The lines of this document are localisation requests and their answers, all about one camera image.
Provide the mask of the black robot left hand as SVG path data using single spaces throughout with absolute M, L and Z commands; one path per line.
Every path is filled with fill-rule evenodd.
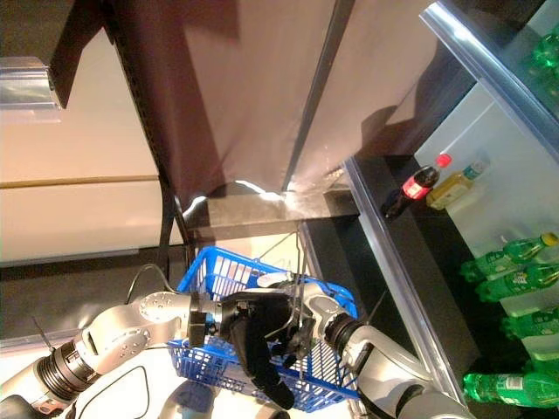
M 291 409 L 293 392 L 271 358 L 284 356 L 285 367 L 297 360 L 292 298 L 283 292 L 236 292 L 222 299 L 221 308 L 219 335 L 234 346 L 245 375 L 276 405 Z

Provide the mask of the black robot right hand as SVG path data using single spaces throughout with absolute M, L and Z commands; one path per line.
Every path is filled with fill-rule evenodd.
M 314 326 L 314 319 L 302 320 L 302 326 L 296 332 L 289 332 L 285 340 L 272 347 L 272 356 L 281 356 L 284 359 L 282 366 L 285 368 L 303 360 L 311 351 Z

